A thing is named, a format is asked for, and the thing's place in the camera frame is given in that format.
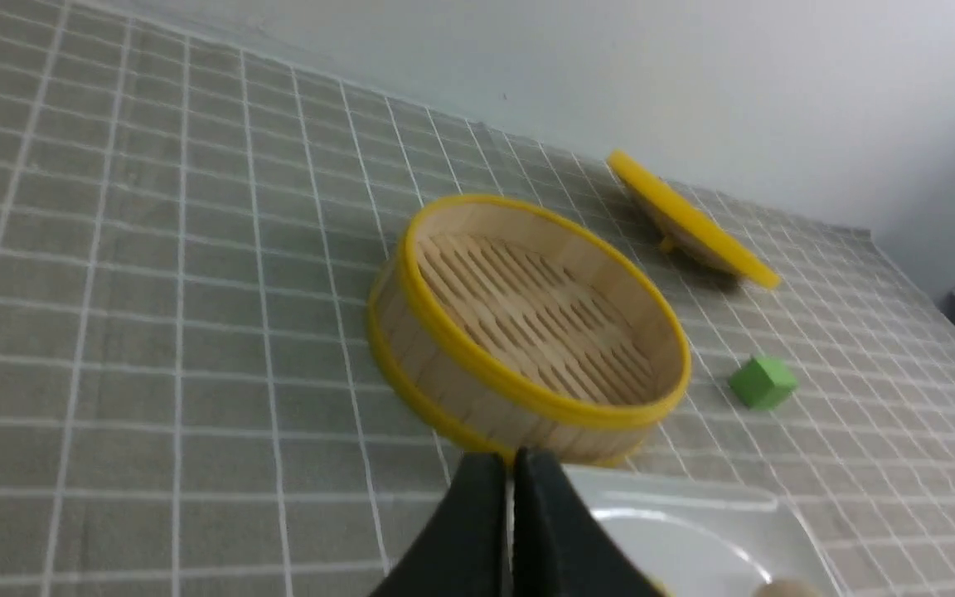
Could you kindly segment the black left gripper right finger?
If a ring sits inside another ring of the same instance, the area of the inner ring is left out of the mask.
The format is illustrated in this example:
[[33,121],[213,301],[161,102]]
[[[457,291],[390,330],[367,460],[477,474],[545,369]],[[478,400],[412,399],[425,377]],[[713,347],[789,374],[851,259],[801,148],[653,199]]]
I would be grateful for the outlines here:
[[633,566],[544,449],[514,460],[516,596],[663,596]]

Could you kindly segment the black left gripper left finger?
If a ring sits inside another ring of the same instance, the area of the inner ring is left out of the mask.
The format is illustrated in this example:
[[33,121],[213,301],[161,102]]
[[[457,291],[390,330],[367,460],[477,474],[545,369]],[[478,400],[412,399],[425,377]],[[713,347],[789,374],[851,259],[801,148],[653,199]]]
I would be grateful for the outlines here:
[[448,491],[374,596],[500,596],[505,586],[507,465],[466,453]]

